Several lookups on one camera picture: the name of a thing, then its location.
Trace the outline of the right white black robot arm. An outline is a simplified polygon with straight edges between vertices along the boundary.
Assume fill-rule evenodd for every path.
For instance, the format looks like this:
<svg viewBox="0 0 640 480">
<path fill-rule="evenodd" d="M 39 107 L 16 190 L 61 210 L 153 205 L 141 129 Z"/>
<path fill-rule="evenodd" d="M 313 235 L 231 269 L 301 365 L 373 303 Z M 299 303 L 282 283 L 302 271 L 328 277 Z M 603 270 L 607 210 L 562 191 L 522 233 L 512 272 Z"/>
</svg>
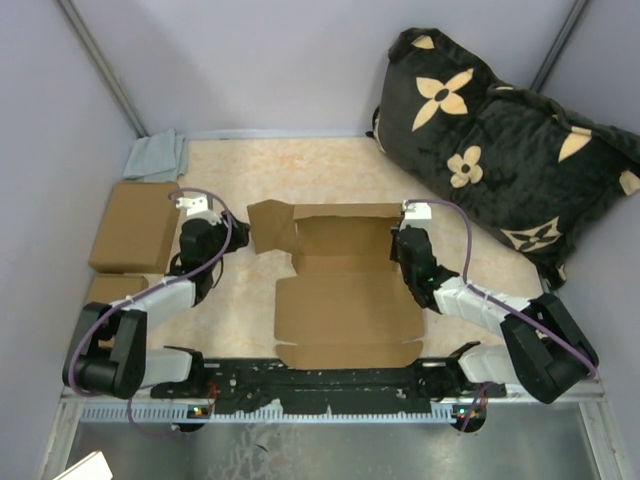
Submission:
<svg viewBox="0 0 640 480">
<path fill-rule="evenodd" d="M 426 230 L 391 230 L 391 260 L 423 309 L 475 324 L 503 339 L 462 353 L 445 375 L 448 389 L 471 394 L 480 384 L 521 385 L 551 404 L 577 383 L 597 375 L 599 358 L 578 323 L 552 293 L 527 299 L 497 294 L 440 265 Z"/>
</svg>

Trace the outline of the brown cardboard box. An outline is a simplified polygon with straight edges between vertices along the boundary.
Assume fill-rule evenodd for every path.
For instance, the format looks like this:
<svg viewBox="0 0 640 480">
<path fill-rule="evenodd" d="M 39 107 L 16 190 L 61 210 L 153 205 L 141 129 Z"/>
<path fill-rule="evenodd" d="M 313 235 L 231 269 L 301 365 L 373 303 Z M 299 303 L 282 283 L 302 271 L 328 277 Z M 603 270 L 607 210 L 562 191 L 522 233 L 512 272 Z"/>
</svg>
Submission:
<svg viewBox="0 0 640 480">
<path fill-rule="evenodd" d="M 390 258 L 397 203 L 248 206 L 258 254 L 290 255 L 275 284 L 276 355 L 298 370 L 403 368 L 420 356 L 422 309 Z"/>
</svg>

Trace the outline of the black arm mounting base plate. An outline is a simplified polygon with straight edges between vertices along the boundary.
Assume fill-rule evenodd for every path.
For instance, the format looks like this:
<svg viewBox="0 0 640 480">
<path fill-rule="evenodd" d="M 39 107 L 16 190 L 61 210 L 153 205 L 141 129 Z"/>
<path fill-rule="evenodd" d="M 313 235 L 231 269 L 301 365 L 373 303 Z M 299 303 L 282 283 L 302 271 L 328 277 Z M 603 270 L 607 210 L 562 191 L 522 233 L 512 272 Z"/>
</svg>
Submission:
<svg viewBox="0 0 640 480">
<path fill-rule="evenodd" d="M 204 398 L 217 414 L 252 413 L 277 400 L 286 414 L 429 413 L 433 402 L 472 397 L 452 358 L 422 358 L 401 368 L 299 370 L 270 358 L 198 361 L 182 382 L 154 386 L 154 399 Z"/>
</svg>

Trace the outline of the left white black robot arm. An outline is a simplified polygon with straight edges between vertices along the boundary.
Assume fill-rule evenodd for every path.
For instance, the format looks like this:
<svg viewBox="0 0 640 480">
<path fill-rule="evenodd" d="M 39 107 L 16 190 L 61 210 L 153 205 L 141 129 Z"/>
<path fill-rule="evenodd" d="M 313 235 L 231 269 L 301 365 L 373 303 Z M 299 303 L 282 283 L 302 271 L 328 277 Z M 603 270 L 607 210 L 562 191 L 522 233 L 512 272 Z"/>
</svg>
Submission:
<svg viewBox="0 0 640 480">
<path fill-rule="evenodd" d="M 200 304 L 217 286 L 224 255 L 246 247 L 250 225 L 225 211 L 216 220 L 189 218 L 180 251 L 156 285 L 110 303 L 89 302 L 80 312 L 64 366 L 64 385 L 81 395 L 130 399 L 139 390 L 173 384 L 194 397 L 207 385 L 202 355 L 184 347 L 149 350 L 149 330 Z"/>
</svg>

